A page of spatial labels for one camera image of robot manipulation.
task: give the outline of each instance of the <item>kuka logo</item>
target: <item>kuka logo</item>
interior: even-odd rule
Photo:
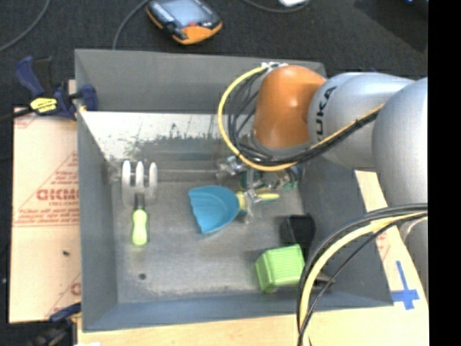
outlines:
[[[318,111],[317,111],[317,119],[315,119],[315,122],[317,123],[317,140],[318,141],[322,141],[322,137],[323,137],[323,109],[325,109],[326,105],[328,104],[328,101],[330,100],[330,96],[331,96],[331,93],[333,92],[333,90],[335,90],[336,86],[335,87],[331,87],[330,89],[327,89],[325,91],[325,94],[323,94],[323,97],[325,97],[325,101],[322,102],[320,101],[318,103]]]
[[[41,201],[47,200],[77,200],[79,198],[79,190],[72,188],[60,189],[41,189],[37,191],[37,199]]]

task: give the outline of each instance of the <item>blue clamp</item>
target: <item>blue clamp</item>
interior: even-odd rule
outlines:
[[[97,110],[98,99],[91,84],[83,85],[75,94],[69,94],[67,86],[53,86],[50,76],[51,58],[22,59],[15,68],[19,82],[31,92],[30,107],[38,115],[55,115],[76,120],[75,99],[83,100],[81,106]]]

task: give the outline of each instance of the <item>yellow cable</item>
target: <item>yellow cable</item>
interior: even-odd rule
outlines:
[[[242,74],[240,77],[238,77],[234,82],[230,84],[230,86],[224,91],[223,96],[221,97],[221,101],[218,107],[218,127],[219,131],[221,132],[221,136],[223,137],[224,142],[228,146],[228,148],[236,155],[238,156],[244,163],[248,164],[250,167],[253,167],[255,169],[261,170],[263,172],[276,172],[279,170],[283,170],[286,168],[289,168],[296,163],[287,163],[287,164],[280,164],[280,165],[275,165],[273,167],[268,167],[265,165],[260,165],[257,163],[253,163],[251,160],[248,160],[245,156],[241,155],[240,150],[238,150],[231,142],[229,139],[228,135],[226,134],[224,130],[224,125],[223,125],[223,109],[224,109],[224,104],[225,101],[227,100],[229,94],[245,79],[248,77],[253,76],[254,74],[257,74],[261,71],[264,71],[266,69],[265,66],[260,66],[258,68],[252,69],[244,74]]]
[[[241,154],[240,150],[238,150],[231,142],[231,140],[229,139],[228,135],[226,134],[225,132],[225,129],[224,129],[224,125],[223,125],[223,110],[224,110],[224,105],[225,105],[225,102],[227,101],[227,98],[229,97],[229,94],[241,83],[243,82],[245,79],[247,79],[248,77],[251,77],[253,76],[254,74],[257,74],[263,70],[266,69],[266,66],[260,66],[260,67],[257,67],[255,69],[252,69],[244,74],[242,74],[241,76],[239,76],[234,82],[232,82],[230,84],[230,86],[224,91],[224,94],[223,96],[221,97],[221,101],[220,101],[220,104],[219,104],[219,107],[218,107],[218,126],[219,126],[219,130],[220,130],[220,133],[221,133],[221,136],[223,137],[226,145],[228,146],[228,148],[236,155],[238,156],[243,162],[245,162],[246,164],[248,164],[250,167],[253,167],[255,169],[258,169],[258,170],[261,170],[263,172],[277,172],[279,170],[283,170],[283,169],[286,169],[286,168],[290,168],[292,167],[293,165],[296,165],[297,164],[297,161],[294,161],[294,162],[291,162],[291,163],[286,163],[286,164],[279,164],[279,165],[274,165],[272,167],[268,167],[268,166],[265,166],[265,165],[261,165],[261,164],[257,164],[257,163],[254,163],[250,160],[248,160],[244,155]],[[381,108],[384,106],[384,103],[381,104],[381,105],[378,105],[375,109],[373,109],[372,111],[368,112],[367,114],[361,116],[358,120],[361,120],[365,117],[367,117],[368,115],[371,115],[372,113],[374,112],[377,112],[379,110],[381,110]],[[322,141],[316,143],[315,145],[312,145],[308,150],[311,151],[311,150],[314,150],[320,146],[322,146],[323,144],[329,142],[333,137],[336,137],[339,133],[345,131],[347,128],[353,126],[353,124],[356,122],[355,121],[352,121],[350,122],[350,124],[348,125],[345,125],[343,128],[340,128],[339,130],[337,130],[336,132],[332,133],[330,136],[324,138]]]
[[[411,216],[417,216],[419,213],[414,213],[414,214],[407,214],[405,216],[400,216],[397,219],[403,219],[403,218],[409,218]],[[322,268],[325,266],[327,261],[330,260],[330,258],[338,251],[340,248],[344,247],[347,245],[349,242],[357,239],[360,236],[363,236],[365,234],[371,233],[373,231],[377,231],[381,228],[384,228],[385,226],[388,226],[389,224],[392,224],[393,222],[396,221],[395,217],[392,218],[383,218],[379,219],[376,221],[373,221],[370,223],[368,226],[362,227],[360,229],[357,229],[346,236],[342,237],[338,241],[336,241],[334,244],[332,244],[315,262],[315,264],[312,266],[312,270],[309,273],[309,276],[307,277],[305,281],[305,285],[303,288],[303,293],[301,295],[301,302],[300,302],[300,324],[304,322],[304,319],[307,315],[308,312],[308,307],[309,307],[309,296],[310,292],[312,290],[313,284],[315,279],[317,278],[318,274],[322,270]]]

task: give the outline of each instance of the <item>orange device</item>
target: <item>orange device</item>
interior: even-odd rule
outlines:
[[[152,0],[146,11],[157,27],[182,45],[206,40],[223,26],[221,18],[202,0]]]
[[[254,137],[269,148],[289,148],[310,140],[310,102],[325,79],[296,65],[270,72],[259,88],[254,114]]]

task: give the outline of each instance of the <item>electronic device screen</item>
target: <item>electronic device screen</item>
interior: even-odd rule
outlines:
[[[165,1],[162,6],[182,26],[187,26],[190,22],[201,22],[208,18],[208,14],[193,0]]]

